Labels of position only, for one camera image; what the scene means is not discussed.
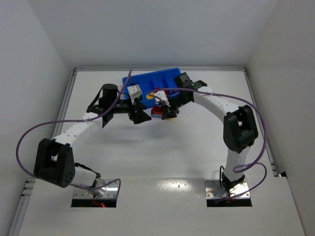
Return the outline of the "purple rounded lego block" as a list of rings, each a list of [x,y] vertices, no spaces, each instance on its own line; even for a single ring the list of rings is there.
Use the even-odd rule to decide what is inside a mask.
[[[159,118],[159,119],[161,119],[162,116],[163,116],[163,114],[151,113],[151,117],[153,117],[153,118]]]

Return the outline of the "red lego brick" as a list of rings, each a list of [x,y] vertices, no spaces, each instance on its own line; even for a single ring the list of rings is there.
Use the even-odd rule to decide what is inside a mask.
[[[162,116],[163,108],[161,106],[153,106],[151,110],[151,114],[155,116]]]

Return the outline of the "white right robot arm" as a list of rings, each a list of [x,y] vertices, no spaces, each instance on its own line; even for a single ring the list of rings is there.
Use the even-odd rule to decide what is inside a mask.
[[[228,100],[213,96],[213,91],[203,81],[193,82],[187,73],[174,79],[177,89],[166,94],[155,92],[156,103],[163,110],[162,119],[175,118],[179,108],[194,102],[210,111],[223,123],[223,141],[228,148],[226,166],[221,174],[221,187],[229,192],[245,180],[244,172],[236,173],[233,168],[244,167],[250,147],[258,137],[258,130],[250,106],[238,106]]]

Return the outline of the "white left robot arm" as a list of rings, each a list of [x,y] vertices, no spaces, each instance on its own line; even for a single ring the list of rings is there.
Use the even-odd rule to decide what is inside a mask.
[[[116,85],[104,84],[77,123],[50,140],[40,141],[33,171],[35,177],[62,188],[69,185],[98,186],[100,174],[76,163],[73,153],[93,133],[102,129],[114,114],[128,114],[134,124],[151,120],[145,113],[146,106],[139,99],[142,95],[140,86],[127,87],[127,94],[127,99],[121,99]]]

